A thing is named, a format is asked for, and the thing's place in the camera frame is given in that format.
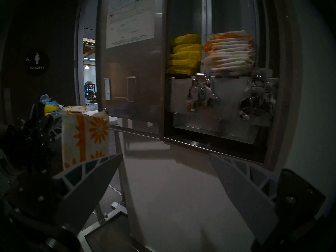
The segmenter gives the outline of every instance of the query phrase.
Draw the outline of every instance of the floor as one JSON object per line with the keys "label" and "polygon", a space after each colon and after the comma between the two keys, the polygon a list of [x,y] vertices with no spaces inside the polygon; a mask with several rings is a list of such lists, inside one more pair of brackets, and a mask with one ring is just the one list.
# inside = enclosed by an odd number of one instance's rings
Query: floor
{"label": "floor", "polygon": [[[110,131],[110,155],[116,153],[116,145],[114,139],[114,132]],[[122,196],[120,194],[121,186],[119,180],[118,170],[114,174],[110,185],[101,198],[99,205],[101,212],[104,214],[110,213],[113,209],[111,204],[113,202],[121,203]],[[92,213],[85,223],[83,229],[86,229],[93,223],[97,222],[97,217]],[[129,228],[128,217],[120,213],[113,220],[109,221],[103,227],[97,229],[86,237],[92,252],[136,252],[131,245],[131,230]]]}
{"label": "floor", "polygon": [[98,110],[98,103],[86,104],[86,107],[90,108],[90,111]]}

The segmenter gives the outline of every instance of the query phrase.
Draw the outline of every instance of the orange floral pad wrapper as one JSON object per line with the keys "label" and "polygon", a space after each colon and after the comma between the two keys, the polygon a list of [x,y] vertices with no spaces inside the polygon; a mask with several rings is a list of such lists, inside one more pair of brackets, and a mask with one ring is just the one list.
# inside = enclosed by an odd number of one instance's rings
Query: orange floral pad wrapper
{"label": "orange floral pad wrapper", "polygon": [[62,113],[63,169],[109,155],[109,121],[81,113]]}
{"label": "orange floral pad wrapper", "polygon": [[202,49],[205,52],[208,52],[211,50],[213,43],[240,41],[240,40],[246,40],[248,44],[252,44],[253,42],[251,34],[247,33],[246,31],[230,31],[224,33],[212,34],[212,40],[207,41],[202,47]]}

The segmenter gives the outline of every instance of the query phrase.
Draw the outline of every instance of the dark wall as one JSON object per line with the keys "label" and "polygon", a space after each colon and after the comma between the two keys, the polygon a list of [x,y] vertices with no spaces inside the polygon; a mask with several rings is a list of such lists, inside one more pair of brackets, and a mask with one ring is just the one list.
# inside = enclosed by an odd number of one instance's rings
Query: dark wall
{"label": "dark wall", "polygon": [[[77,5],[75,0],[26,0],[16,13],[2,62],[2,89],[10,88],[13,119],[28,119],[32,104],[43,94],[65,106],[76,105]],[[44,51],[50,59],[47,72],[38,76],[30,76],[25,70],[26,54],[33,49]]]}

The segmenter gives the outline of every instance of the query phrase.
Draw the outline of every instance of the metal dispenser mechanism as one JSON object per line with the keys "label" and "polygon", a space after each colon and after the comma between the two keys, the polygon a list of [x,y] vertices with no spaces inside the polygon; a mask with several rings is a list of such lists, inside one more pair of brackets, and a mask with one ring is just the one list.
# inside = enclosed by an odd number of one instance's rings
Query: metal dispenser mechanism
{"label": "metal dispenser mechanism", "polygon": [[205,73],[196,73],[191,77],[192,86],[189,89],[187,110],[196,113],[198,109],[214,107],[219,103],[219,97],[213,92],[213,81]]}
{"label": "metal dispenser mechanism", "polygon": [[237,78],[197,73],[169,79],[174,128],[250,145],[260,136],[266,139],[257,142],[267,141],[264,132],[269,131],[275,114],[277,79],[262,73]]}
{"label": "metal dispenser mechanism", "polygon": [[264,74],[254,74],[247,90],[249,96],[242,99],[239,106],[239,117],[249,120],[250,116],[260,117],[266,113],[275,113],[277,98],[277,79],[267,78]]}

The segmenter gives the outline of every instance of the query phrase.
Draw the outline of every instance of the stack of pads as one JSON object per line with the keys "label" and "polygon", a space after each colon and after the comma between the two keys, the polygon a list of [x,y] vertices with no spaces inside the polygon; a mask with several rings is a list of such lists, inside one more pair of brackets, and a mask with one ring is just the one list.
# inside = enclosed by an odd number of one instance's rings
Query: stack of pads
{"label": "stack of pads", "polygon": [[252,36],[246,31],[212,34],[203,49],[207,57],[202,61],[211,75],[228,71],[229,76],[247,75],[254,65]]}
{"label": "stack of pads", "polygon": [[194,75],[199,71],[202,39],[196,34],[187,34],[171,40],[173,54],[171,54],[167,73]]}

